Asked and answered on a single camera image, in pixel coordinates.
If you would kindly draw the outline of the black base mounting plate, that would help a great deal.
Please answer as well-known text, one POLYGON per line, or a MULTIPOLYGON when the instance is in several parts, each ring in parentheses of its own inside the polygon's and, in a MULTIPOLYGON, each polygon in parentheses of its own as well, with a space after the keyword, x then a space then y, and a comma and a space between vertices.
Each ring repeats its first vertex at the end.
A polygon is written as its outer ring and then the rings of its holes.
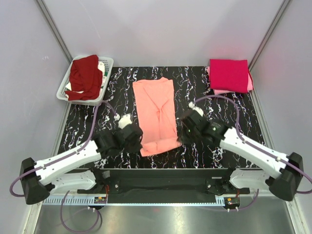
POLYGON ((210 203, 217 195, 246 195, 230 184, 233 169, 91 169, 96 184, 78 193, 108 193, 109 204, 210 203))

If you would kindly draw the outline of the salmon pink t shirt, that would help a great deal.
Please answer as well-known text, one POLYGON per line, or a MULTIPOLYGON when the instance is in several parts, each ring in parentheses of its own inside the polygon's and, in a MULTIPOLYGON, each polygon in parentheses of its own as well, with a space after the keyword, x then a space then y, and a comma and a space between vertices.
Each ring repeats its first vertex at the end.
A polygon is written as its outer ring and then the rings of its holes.
POLYGON ((133 83, 139 127, 143 131, 142 157, 158 155, 181 146, 176 128, 174 84, 171 79, 133 83))

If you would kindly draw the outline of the folded magenta t shirt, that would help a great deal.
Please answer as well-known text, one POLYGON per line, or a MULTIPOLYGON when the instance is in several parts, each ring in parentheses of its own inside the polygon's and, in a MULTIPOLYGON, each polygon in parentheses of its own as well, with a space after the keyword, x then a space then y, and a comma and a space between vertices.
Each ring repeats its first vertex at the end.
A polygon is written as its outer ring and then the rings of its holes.
POLYGON ((210 87, 215 94, 228 92, 248 93, 248 61, 232 59, 210 59, 210 87))

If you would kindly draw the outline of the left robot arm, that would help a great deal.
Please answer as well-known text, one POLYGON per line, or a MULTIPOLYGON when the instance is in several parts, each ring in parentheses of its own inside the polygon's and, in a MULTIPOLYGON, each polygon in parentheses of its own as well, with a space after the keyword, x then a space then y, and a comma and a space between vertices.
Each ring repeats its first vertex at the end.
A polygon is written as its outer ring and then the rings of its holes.
POLYGON ((22 161, 19 180, 27 205, 34 205, 54 193, 75 191, 81 194, 100 193, 105 188, 105 179, 98 169, 82 173, 72 170, 104 159, 120 152, 138 152, 142 148, 143 131, 135 124, 116 130, 107 130, 89 138, 83 144, 48 159, 22 161))

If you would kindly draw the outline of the folded light pink t shirt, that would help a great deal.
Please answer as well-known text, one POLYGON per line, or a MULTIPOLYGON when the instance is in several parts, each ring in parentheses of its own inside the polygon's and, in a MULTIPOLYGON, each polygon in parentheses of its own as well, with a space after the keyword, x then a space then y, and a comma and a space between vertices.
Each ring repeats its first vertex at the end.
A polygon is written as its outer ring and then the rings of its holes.
POLYGON ((227 93, 243 93, 243 94, 245 94, 245 93, 248 93, 254 89, 253 79, 252 79, 251 73, 248 73, 247 92, 240 92, 240 91, 233 91, 233 90, 220 90, 220 89, 212 88, 212 80, 213 79, 211 78, 210 66, 207 67, 207 74, 209 77, 210 87, 213 90, 215 95, 227 94, 227 93))

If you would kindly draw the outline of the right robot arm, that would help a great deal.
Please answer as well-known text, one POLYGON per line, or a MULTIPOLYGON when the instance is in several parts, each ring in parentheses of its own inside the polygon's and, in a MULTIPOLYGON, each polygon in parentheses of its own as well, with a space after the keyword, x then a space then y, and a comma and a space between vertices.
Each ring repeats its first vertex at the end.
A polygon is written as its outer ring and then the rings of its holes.
POLYGON ((292 201, 301 182, 303 159, 272 150, 246 137, 223 122, 208 121, 203 111, 194 107, 181 117, 183 144, 206 143, 235 153, 252 162, 258 169, 229 169, 226 176, 212 184, 211 192, 233 193, 237 189, 268 190, 284 201, 292 201))

